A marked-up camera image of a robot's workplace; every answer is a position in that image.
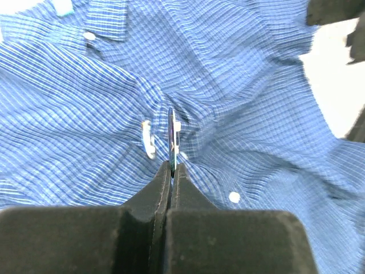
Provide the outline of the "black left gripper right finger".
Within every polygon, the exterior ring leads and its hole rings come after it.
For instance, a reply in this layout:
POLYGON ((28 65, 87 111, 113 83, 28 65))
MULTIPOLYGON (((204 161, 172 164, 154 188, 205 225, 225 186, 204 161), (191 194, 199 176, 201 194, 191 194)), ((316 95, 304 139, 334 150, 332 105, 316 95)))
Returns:
POLYGON ((184 164, 178 164, 173 178, 168 216, 193 216, 216 213, 219 209, 193 184, 184 164))

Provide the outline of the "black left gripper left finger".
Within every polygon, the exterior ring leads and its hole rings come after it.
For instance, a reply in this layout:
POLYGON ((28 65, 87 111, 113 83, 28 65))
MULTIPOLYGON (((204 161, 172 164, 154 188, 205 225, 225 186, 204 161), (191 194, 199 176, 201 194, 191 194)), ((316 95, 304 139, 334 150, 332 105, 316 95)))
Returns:
POLYGON ((171 195, 171 169, 168 161, 162 163, 153 179, 126 201, 126 208, 137 221, 151 221, 165 213, 171 195))

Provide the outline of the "round blue brooch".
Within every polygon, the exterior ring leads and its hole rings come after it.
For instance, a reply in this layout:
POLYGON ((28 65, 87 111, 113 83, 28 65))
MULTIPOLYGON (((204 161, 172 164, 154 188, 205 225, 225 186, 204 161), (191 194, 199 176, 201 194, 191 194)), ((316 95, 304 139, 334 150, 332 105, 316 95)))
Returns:
POLYGON ((177 120, 173 108, 168 110, 168 146, 169 146, 169 164, 171 177, 174 178, 177 168, 177 156, 180 153, 180 131, 181 122, 177 120))

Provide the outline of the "blue checked shirt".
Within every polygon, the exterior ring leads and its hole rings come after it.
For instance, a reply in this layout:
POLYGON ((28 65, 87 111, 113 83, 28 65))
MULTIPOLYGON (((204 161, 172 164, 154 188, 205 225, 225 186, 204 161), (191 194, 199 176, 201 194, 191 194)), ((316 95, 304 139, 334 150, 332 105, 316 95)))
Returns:
POLYGON ((1 207, 117 205, 168 157, 229 209, 299 217, 320 273, 364 272, 364 145, 299 56, 306 1, 43 1, 1 14, 1 207), (142 141, 151 122, 156 158, 142 141))

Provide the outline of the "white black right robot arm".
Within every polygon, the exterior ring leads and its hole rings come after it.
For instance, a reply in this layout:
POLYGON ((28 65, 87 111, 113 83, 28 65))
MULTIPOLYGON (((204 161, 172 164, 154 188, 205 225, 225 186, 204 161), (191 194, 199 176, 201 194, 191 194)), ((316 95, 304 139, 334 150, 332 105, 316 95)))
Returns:
POLYGON ((357 18, 357 26, 347 35, 351 64, 364 61, 364 0, 310 0, 306 23, 323 26, 357 18))

